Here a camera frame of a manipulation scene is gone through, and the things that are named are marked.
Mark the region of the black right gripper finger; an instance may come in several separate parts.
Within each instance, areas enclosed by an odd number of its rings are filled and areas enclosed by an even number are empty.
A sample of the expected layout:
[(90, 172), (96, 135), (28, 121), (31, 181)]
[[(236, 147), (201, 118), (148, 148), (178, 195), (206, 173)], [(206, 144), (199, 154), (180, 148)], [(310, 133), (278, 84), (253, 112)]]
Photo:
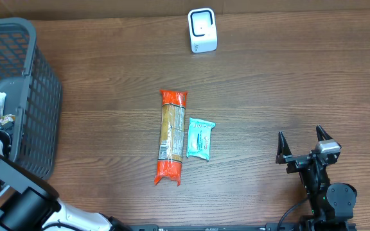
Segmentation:
[(318, 141), (327, 141), (332, 139), (332, 137), (319, 124), (316, 126), (316, 133)]
[(283, 132), (278, 133), (278, 148), (276, 153), (276, 163), (277, 164), (286, 164), (286, 161), (292, 158), (292, 152), (287, 144)]

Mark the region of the teal wet wipes pack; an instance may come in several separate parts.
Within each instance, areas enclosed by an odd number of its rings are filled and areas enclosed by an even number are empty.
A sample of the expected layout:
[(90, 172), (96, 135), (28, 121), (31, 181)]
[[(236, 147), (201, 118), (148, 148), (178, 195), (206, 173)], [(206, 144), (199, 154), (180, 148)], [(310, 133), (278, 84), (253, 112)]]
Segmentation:
[(202, 119), (189, 119), (187, 157), (198, 157), (209, 161), (211, 147), (211, 131), (216, 126), (214, 122)]

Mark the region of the orange noodle package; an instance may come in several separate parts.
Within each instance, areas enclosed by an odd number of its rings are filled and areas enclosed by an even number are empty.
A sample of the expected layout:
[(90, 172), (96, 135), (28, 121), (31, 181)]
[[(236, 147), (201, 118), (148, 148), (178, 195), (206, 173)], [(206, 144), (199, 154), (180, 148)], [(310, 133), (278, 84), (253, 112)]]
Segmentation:
[(159, 154), (154, 184), (163, 178), (181, 184), (187, 92), (160, 90), (162, 96)]

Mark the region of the green snack pouch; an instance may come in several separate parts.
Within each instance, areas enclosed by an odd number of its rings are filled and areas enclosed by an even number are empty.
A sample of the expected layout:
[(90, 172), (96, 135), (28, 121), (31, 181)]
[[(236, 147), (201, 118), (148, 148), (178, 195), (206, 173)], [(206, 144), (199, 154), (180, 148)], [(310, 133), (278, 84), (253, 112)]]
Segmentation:
[(0, 118), (0, 123), (2, 125), (5, 125), (6, 123), (10, 123), (10, 122), (15, 122), (15, 115), (13, 114), (7, 114), (7, 115), (3, 115), (1, 118)]

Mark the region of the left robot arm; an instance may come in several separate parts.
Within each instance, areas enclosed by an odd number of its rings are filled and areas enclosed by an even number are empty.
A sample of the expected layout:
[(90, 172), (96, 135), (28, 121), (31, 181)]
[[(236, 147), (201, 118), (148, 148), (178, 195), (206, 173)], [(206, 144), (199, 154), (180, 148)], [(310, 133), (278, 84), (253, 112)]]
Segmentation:
[(0, 230), (131, 229), (112, 216), (86, 212), (62, 202), (52, 186), (8, 158), (11, 143), (0, 123)]

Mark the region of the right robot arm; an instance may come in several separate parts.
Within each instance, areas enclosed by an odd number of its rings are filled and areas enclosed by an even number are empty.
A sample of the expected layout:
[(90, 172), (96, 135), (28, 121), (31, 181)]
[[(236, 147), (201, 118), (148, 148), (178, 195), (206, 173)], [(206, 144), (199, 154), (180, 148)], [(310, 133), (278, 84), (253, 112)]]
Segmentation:
[[(283, 132), (278, 133), (276, 163), (285, 164), (286, 172), (298, 173), (306, 198), (290, 207), (280, 218), (276, 230), (355, 230), (348, 223), (353, 218), (357, 190), (350, 184), (331, 183), (326, 168), (337, 163), (342, 146), (322, 126), (316, 126), (317, 144), (306, 155), (294, 156)], [(308, 202), (311, 215), (301, 216), (298, 223), (286, 225), (285, 218)]]

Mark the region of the white barcode scanner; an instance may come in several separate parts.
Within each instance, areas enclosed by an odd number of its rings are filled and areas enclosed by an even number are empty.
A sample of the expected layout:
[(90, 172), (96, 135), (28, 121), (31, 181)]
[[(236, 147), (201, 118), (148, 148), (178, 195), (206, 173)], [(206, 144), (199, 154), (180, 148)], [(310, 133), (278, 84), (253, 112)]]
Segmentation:
[(188, 27), (193, 53), (205, 53), (217, 49), (215, 13), (210, 8), (197, 8), (188, 13)]

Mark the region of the dark grey plastic basket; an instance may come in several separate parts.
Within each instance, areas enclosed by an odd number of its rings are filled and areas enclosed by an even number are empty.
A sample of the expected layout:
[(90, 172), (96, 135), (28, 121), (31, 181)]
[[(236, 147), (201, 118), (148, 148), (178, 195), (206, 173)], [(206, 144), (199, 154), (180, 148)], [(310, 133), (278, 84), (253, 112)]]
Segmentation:
[(0, 92), (15, 116), (11, 161), (47, 180), (57, 154), (62, 84), (37, 46), (30, 21), (0, 19)]

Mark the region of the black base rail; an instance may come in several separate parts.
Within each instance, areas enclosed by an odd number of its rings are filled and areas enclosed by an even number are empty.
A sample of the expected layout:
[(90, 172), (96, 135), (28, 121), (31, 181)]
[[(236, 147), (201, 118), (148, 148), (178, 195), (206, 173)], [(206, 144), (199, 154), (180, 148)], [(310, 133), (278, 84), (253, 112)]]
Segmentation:
[(277, 223), (265, 225), (230, 225), (230, 226), (158, 226), (155, 224), (130, 225), (133, 231), (300, 231), (304, 230), (297, 223), (284, 223), (277, 229)]

